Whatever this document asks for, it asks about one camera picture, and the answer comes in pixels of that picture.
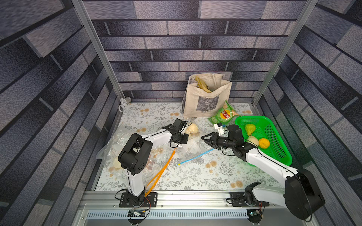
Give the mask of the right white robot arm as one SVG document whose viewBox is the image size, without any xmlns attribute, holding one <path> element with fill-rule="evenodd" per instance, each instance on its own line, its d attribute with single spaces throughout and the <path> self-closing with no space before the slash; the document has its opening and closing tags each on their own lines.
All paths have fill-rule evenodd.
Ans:
<svg viewBox="0 0 362 226">
<path fill-rule="evenodd" d="M 248 206 L 256 206 L 262 202 L 276 204 L 287 208 L 301 220 L 311 218 L 325 204 L 322 192 L 310 171 L 289 167 L 265 155 L 256 142 L 243 137 L 238 125 L 228 126 L 227 131 L 226 137 L 212 132 L 201 139 L 213 149 L 231 149 L 237 158 L 258 167 L 281 185 L 273 187 L 254 182 L 244 189 L 240 202 Z"/>
</svg>

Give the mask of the beige round fruit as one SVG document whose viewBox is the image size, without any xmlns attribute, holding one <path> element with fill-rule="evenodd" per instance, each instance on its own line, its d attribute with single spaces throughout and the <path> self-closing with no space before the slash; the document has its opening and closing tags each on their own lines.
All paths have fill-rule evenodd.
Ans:
<svg viewBox="0 0 362 226">
<path fill-rule="evenodd" d="M 249 136 L 247 139 L 248 143 L 251 143 L 252 145 L 258 147 L 259 146 L 259 140 L 254 136 Z"/>
</svg>

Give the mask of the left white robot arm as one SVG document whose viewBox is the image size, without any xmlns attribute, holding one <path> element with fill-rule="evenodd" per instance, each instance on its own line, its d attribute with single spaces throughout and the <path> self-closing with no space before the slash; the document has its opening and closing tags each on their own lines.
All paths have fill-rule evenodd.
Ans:
<svg viewBox="0 0 362 226">
<path fill-rule="evenodd" d="M 118 156 L 121 167 L 126 170 L 129 187 L 128 194 L 138 202 L 143 201 L 146 187 L 142 181 L 142 171 L 149 160 L 151 150 L 163 144 L 185 145 L 189 135 L 184 133 L 189 126 L 187 121 L 175 119 L 173 124 L 148 135 L 134 133 L 130 136 Z"/>
</svg>

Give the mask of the clear orange zip-top bag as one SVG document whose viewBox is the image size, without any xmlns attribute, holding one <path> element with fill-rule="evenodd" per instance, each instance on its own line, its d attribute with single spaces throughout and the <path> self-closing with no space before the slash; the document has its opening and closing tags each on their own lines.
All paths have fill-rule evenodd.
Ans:
<svg viewBox="0 0 362 226">
<path fill-rule="evenodd" d="M 163 144 L 178 142 L 182 134 L 183 129 L 174 125 L 167 125 L 148 135 L 141 135 L 119 126 L 102 151 L 105 152 L 105 156 L 111 151 L 116 152 L 116 160 L 127 174 L 127 191 L 134 198 L 144 198 L 146 187 L 142 171 L 147 165 L 152 149 Z"/>
</svg>

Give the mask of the yellow pear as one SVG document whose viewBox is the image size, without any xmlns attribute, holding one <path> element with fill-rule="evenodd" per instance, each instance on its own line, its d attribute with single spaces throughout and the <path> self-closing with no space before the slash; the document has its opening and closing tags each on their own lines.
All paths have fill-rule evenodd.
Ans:
<svg viewBox="0 0 362 226">
<path fill-rule="evenodd" d="M 266 138 L 259 139 L 259 147 L 261 149 L 267 149 L 270 146 L 270 141 Z"/>
</svg>

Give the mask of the clear bag of buns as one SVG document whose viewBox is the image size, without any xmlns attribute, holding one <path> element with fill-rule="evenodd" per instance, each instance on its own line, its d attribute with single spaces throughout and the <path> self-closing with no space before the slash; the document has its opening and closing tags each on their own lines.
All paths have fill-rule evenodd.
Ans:
<svg viewBox="0 0 362 226">
<path fill-rule="evenodd" d="M 182 145 L 180 149 L 179 158 L 181 162 L 177 164 L 178 166 L 196 160 L 214 150 L 213 148 L 204 145 L 197 124 L 190 123 L 187 125 L 184 134 L 188 135 L 189 138 L 187 144 Z"/>
</svg>

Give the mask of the green fruit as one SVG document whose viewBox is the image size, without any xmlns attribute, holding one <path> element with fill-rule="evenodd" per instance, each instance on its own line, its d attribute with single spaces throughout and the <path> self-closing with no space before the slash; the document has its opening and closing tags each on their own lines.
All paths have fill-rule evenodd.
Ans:
<svg viewBox="0 0 362 226">
<path fill-rule="evenodd" d="M 251 136 L 256 130 L 256 126 L 254 124 L 246 124 L 245 131 L 248 136 Z"/>
</svg>

